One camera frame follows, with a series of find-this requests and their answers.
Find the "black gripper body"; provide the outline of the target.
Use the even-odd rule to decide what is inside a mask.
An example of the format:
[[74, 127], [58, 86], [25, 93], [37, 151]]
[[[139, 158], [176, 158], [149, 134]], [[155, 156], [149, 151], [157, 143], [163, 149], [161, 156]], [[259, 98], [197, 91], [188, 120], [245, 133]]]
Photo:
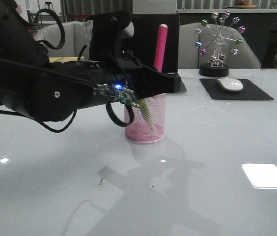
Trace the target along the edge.
[[111, 52], [91, 54], [89, 65], [89, 80], [99, 85], [131, 89], [137, 99], [182, 91], [179, 75], [160, 73], [155, 67], [142, 64], [131, 51], [117, 57]]

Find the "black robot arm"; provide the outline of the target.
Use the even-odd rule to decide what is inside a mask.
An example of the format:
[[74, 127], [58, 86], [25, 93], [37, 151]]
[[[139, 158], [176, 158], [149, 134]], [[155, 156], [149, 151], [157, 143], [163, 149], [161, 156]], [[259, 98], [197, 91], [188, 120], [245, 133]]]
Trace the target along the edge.
[[35, 40], [13, 0], [0, 0], [0, 105], [36, 121], [62, 121], [78, 109], [123, 103], [180, 90], [181, 79], [121, 50], [131, 14], [122, 10], [89, 18], [89, 60], [50, 62], [53, 45]]

